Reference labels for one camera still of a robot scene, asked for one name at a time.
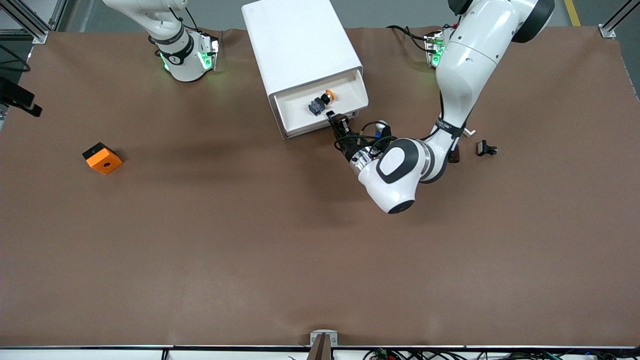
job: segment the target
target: metal bracket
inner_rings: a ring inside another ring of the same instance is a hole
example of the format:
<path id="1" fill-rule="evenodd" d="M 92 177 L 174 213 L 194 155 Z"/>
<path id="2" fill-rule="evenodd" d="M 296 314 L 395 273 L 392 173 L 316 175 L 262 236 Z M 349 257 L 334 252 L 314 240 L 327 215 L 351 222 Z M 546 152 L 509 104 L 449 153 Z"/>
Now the metal bracket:
<path id="1" fill-rule="evenodd" d="M 603 24 L 598 24 L 598 29 L 600 30 L 600 34 L 604 38 L 616 38 L 616 32 L 611 30 L 610 32 L 606 32 Z"/>
<path id="2" fill-rule="evenodd" d="M 0 0 L 2 8 L 31 36 L 34 44 L 44 44 L 51 27 L 42 20 L 23 0 Z"/>
<path id="3" fill-rule="evenodd" d="M 329 339 L 329 344 L 331 345 L 331 347 L 336 347 L 338 345 L 338 332 L 335 330 L 315 330 L 311 332 L 311 335 L 309 335 L 309 346 L 313 347 L 314 343 L 316 342 L 316 339 L 318 338 L 318 336 L 321 336 L 322 334 L 327 334 L 328 339 Z"/>
<path id="4" fill-rule="evenodd" d="M 332 347 L 338 345 L 338 332 L 316 330 L 311 333 L 311 350 L 307 360 L 332 360 Z"/>
<path id="5" fill-rule="evenodd" d="M 31 42 L 33 45 L 42 45 L 44 43 L 47 42 L 47 38 L 49 37 L 49 32 L 45 31 L 44 32 L 44 37 L 41 38 L 33 38 L 33 41 Z"/>

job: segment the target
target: yellow floor line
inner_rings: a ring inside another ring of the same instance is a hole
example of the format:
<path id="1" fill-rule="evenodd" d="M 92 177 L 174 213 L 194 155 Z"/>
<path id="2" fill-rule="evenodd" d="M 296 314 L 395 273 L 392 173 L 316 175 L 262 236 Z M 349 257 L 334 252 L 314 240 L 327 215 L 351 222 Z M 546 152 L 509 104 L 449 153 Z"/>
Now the yellow floor line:
<path id="1" fill-rule="evenodd" d="M 578 13 L 575 11 L 573 0 L 564 0 L 566 5 L 566 11 L 569 13 L 569 19 L 571 19 L 571 25 L 580 26 L 580 19 L 578 19 Z"/>

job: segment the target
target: blue component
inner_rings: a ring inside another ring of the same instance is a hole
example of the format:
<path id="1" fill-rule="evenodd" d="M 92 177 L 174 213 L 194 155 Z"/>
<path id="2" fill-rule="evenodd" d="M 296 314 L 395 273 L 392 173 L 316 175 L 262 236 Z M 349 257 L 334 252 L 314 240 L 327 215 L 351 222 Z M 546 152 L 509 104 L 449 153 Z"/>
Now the blue component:
<path id="1" fill-rule="evenodd" d="M 322 114 L 322 112 L 326 109 L 326 105 L 324 101 L 322 101 L 319 97 L 316 97 L 315 100 L 309 104 L 309 110 L 315 115 L 318 116 Z"/>

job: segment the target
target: gray floor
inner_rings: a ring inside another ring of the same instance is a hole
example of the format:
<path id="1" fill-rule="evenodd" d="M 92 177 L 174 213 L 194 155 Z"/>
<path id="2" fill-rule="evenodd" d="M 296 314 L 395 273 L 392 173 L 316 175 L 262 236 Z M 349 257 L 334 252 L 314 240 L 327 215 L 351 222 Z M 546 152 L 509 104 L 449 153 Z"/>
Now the gray floor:
<path id="1" fill-rule="evenodd" d="M 254 0 L 191 0 L 189 10 L 198 26 L 207 29 L 244 29 L 240 8 Z M 335 12 L 346 28 L 384 28 L 402 25 L 417 28 L 453 23 L 456 18 L 446 0 L 334 0 Z M 550 24 L 571 24 L 563 0 L 556 0 L 556 12 Z M 186 13 L 180 16 L 187 18 Z M 131 19 L 108 8 L 101 0 L 78 0 L 67 31 L 121 32 L 142 31 Z"/>
<path id="2" fill-rule="evenodd" d="M 583 26 L 597 26 L 609 20 L 627 0 L 573 0 Z M 622 48 L 622 58 L 636 89 L 640 88 L 640 8 L 636 8 L 616 28 L 616 40 Z"/>

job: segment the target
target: black bracket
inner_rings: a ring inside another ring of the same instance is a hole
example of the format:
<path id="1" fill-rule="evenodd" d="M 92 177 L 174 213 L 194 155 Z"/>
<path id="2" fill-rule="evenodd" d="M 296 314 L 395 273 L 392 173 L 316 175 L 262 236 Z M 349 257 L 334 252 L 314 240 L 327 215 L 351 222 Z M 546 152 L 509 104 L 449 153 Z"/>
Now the black bracket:
<path id="1" fill-rule="evenodd" d="M 20 108 L 29 114 L 39 117 L 42 108 L 33 102 L 35 96 L 20 85 L 0 77 L 0 102 L 7 106 Z"/>
<path id="2" fill-rule="evenodd" d="M 457 164 L 460 162 L 460 147 L 458 144 L 456 144 L 456 147 L 452 151 L 449 151 L 447 161 L 452 164 Z"/>

